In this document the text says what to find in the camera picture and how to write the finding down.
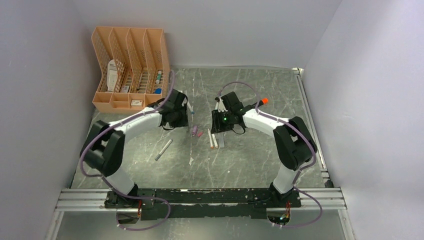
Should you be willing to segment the white marker orange end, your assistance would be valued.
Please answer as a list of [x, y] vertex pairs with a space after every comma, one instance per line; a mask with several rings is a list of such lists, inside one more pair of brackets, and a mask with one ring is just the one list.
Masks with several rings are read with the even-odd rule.
[[214, 142], [213, 142], [212, 133], [211, 133], [211, 130], [209, 128], [207, 129], [207, 134], [208, 134], [208, 138], [209, 138], [210, 148], [213, 150], [215, 146], [214, 146]]

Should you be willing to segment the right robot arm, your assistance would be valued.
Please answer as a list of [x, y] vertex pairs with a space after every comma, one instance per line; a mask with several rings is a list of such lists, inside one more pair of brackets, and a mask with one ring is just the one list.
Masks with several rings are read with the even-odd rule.
[[282, 207], [289, 200], [301, 168], [313, 163], [316, 157], [317, 146], [305, 122], [298, 116], [281, 118], [259, 111], [260, 106], [268, 103], [266, 98], [245, 105], [232, 91], [215, 101], [211, 133], [229, 132], [240, 126], [243, 132], [254, 129], [274, 139], [281, 165], [270, 184], [269, 199], [275, 207]]

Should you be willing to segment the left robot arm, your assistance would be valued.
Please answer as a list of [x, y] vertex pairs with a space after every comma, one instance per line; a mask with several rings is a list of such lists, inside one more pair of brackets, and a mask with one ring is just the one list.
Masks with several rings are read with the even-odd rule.
[[173, 89], [167, 98], [147, 105], [119, 121], [97, 121], [91, 127], [80, 153], [81, 164], [97, 170], [126, 208], [139, 200], [138, 186], [122, 168], [124, 148], [130, 140], [155, 128], [171, 131], [187, 127], [188, 97]]

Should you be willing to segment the purple highlighter cap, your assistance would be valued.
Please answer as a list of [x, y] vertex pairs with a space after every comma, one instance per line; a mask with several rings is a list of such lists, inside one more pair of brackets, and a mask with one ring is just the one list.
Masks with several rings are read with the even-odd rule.
[[192, 134], [192, 135], [196, 135], [197, 131], [198, 131], [198, 126], [197, 126], [197, 125], [194, 125], [194, 126], [192, 127], [192, 132], [191, 132], [191, 134]]

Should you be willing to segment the white pen blue cap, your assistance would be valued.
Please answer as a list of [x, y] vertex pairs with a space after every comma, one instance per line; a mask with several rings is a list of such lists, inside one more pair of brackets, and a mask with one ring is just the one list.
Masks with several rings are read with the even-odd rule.
[[191, 105], [191, 103], [190, 103], [189, 101], [187, 101], [187, 107], [188, 107], [188, 109], [189, 109], [189, 112], [190, 112], [192, 115], [194, 115], [194, 114], [195, 114], [195, 111], [194, 111], [193, 106]]

